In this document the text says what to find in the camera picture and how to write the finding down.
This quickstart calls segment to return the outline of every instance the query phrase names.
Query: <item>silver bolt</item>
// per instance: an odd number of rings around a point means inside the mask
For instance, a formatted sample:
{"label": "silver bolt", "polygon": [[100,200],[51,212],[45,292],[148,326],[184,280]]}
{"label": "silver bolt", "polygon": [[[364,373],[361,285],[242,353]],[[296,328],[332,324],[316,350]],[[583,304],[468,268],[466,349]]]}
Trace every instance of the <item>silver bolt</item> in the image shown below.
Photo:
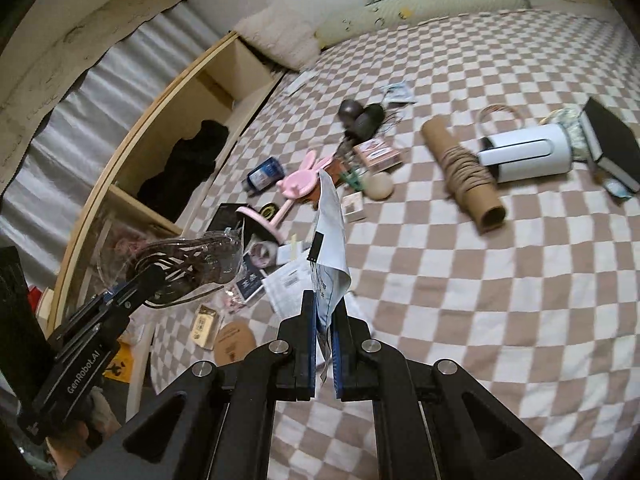
{"label": "silver bolt", "polygon": [[382,345],[377,339],[365,339],[362,342],[362,349],[368,354],[373,354],[379,351],[381,348]]}
{"label": "silver bolt", "polygon": [[284,354],[289,350],[289,343],[282,339],[276,339],[276,341],[271,341],[269,343],[269,350],[274,354]]}
{"label": "silver bolt", "polygon": [[213,365],[209,361],[198,361],[191,367],[191,373],[196,377],[206,377],[213,371]]}
{"label": "silver bolt", "polygon": [[452,375],[458,371],[458,365],[448,359],[443,359],[438,363],[438,370],[441,374]]}

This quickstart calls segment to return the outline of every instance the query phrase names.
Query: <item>round beige puff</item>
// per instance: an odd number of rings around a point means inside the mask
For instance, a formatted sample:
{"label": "round beige puff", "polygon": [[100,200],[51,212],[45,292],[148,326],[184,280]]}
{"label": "round beige puff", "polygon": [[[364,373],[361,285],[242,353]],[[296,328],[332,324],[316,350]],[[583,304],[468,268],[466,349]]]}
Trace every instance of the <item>round beige puff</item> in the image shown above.
{"label": "round beige puff", "polygon": [[388,173],[367,173],[362,184],[364,194],[372,200],[384,200],[394,192],[394,181]]}

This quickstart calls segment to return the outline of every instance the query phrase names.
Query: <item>black tape strip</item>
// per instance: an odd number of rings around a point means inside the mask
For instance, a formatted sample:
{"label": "black tape strip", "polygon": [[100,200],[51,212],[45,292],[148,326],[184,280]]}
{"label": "black tape strip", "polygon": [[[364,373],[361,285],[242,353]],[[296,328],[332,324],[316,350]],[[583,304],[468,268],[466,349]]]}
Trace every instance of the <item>black tape strip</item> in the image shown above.
{"label": "black tape strip", "polygon": [[320,247],[322,247],[322,240],[324,235],[316,231],[314,239],[311,242],[311,248],[309,249],[309,256],[306,258],[308,261],[316,263],[318,261],[318,254],[320,254]]}

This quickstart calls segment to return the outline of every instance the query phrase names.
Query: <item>pillow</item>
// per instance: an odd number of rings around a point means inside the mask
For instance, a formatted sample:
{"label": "pillow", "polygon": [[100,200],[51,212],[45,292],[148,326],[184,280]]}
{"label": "pillow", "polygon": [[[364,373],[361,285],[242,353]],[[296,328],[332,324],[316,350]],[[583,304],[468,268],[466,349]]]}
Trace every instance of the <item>pillow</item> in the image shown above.
{"label": "pillow", "polygon": [[529,7],[527,0],[382,0],[332,14],[316,30],[316,38],[324,48],[382,28],[417,25],[431,18]]}
{"label": "pillow", "polygon": [[320,56],[311,27],[282,4],[243,18],[234,30],[265,56],[297,72],[314,65]]}

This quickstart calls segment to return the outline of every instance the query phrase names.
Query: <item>silver curtain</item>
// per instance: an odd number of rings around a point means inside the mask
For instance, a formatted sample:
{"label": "silver curtain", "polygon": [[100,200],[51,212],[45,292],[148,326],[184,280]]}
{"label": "silver curtain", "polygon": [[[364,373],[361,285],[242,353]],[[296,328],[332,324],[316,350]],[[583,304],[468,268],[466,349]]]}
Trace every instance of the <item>silver curtain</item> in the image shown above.
{"label": "silver curtain", "polygon": [[74,223],[130,128],[220,37],[184,1],[112,46],[43,121],[0,204],[0,246],[29,284],[53,287]]}

